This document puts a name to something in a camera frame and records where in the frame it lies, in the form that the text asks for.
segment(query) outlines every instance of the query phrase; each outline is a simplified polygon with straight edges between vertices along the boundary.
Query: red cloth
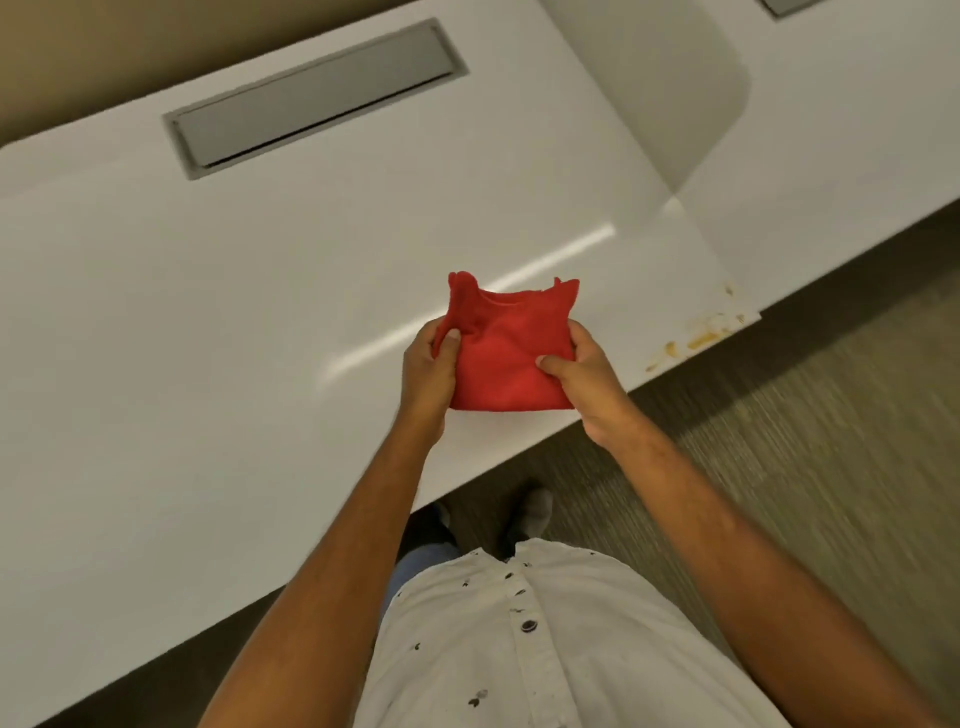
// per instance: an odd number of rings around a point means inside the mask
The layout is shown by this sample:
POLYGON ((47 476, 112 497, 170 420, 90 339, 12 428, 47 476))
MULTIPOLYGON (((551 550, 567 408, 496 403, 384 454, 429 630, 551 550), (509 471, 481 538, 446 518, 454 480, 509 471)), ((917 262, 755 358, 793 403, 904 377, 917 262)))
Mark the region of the red cloth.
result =
POLYGON ((450 274, 450 308, 433 355, 458 328, 457 388, 452 409, 527 412, 571 409, 560 382, 537 368, 541 354, 573 358, 567 318, 580 281, 556 279, 545 291, 491 293, 469 273, 450 274))

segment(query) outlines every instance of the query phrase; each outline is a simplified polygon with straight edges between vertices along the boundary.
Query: right hand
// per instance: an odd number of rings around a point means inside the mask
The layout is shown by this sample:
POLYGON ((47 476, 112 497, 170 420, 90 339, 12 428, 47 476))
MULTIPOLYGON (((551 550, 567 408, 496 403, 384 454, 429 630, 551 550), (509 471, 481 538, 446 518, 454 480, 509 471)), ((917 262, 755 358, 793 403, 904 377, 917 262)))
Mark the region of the right hand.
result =
POLYGON ((587 436, 609 450, 627 436, 639 412, 589 331, 573 320, 569 326, 574 360, 540 356, 537 366, 560 380, 570 403, 584 419, 587 436))

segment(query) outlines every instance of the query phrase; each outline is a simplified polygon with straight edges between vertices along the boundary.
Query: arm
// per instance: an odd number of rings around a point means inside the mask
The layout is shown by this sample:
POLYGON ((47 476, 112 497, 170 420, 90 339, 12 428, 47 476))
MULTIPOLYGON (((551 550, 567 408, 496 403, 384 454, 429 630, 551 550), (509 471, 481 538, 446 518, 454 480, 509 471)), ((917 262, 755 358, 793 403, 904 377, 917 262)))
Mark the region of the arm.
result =
POLYGON ((427 324, 404 355, 393 428, 240 652, 201 728, 347 725, 420 472, 453 396, 460 333, 446 336, 435 361, 438 323, 427 324))
POLYGON ((560 379, 686 563, 731 647, 798 726, 932 726, 932 708, 864 625, 683 456, 627 397, 589 333, 560 379))

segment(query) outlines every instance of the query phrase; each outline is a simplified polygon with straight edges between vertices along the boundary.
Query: forearm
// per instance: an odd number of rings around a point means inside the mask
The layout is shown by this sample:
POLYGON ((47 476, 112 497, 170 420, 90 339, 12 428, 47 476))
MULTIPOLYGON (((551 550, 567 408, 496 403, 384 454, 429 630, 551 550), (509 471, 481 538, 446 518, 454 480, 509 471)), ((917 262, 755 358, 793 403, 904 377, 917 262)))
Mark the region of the forearm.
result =
POLYGON ((254 631, 201 728, 341 728, 431 440, 398 423, 333 524, 254 631))
POLYGON ((636 412, 612 452, 732 648, 799 726, 929 726, 863 624, 636 412))

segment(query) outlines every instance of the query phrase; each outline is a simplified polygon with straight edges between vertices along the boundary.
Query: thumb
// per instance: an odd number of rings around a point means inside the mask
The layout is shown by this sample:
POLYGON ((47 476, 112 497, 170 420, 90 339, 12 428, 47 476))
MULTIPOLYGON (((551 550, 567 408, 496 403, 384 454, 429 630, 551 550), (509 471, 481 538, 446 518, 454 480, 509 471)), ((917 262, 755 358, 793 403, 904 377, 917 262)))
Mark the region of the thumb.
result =
POLYGON ((457 352, 460 350, 460 330, 452 328, 446 333, 437 352, 437 361, 447 367, 454 367, 457 363, 457 352))
POLYGON ((542 371, 547 372, 551 376, 555 376, 557 379, 563 379, 572 365, 572 361, 560 356, 554 356, 553 354, 537 357, 537 366, 542 371))

